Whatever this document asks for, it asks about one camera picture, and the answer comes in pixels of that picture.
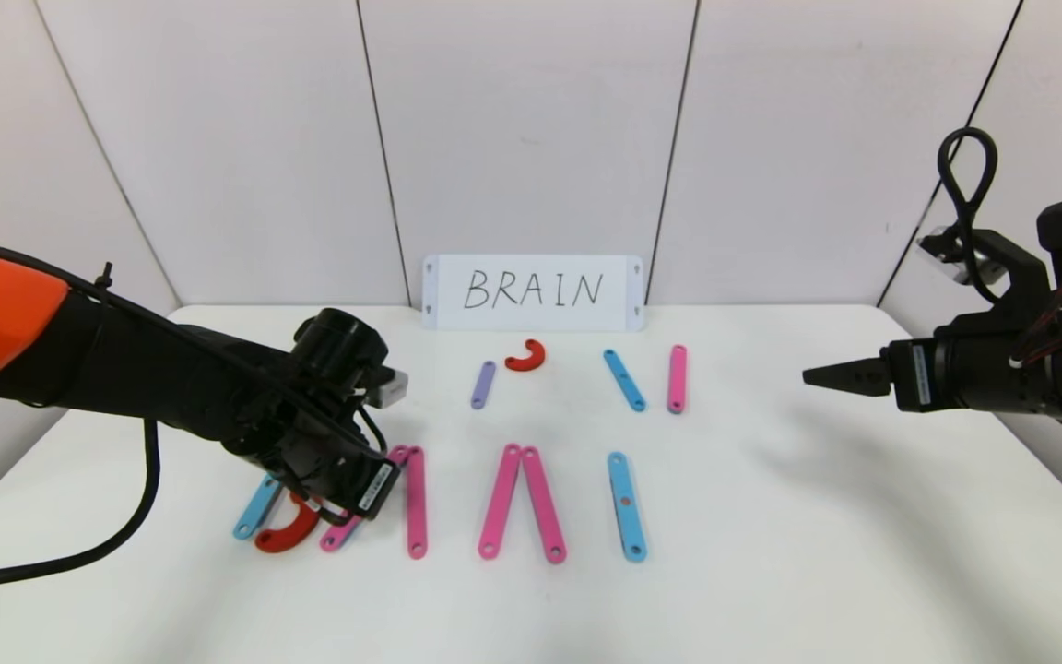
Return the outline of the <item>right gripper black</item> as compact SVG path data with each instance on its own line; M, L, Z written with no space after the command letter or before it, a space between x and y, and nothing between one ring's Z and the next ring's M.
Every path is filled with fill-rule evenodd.
M802 382L866 397L887 396L893 384L897 407L907 412L1054 413L1048 374L1012 369L1012 344L1011 337L894 341L888 364L876 357L810 367Z

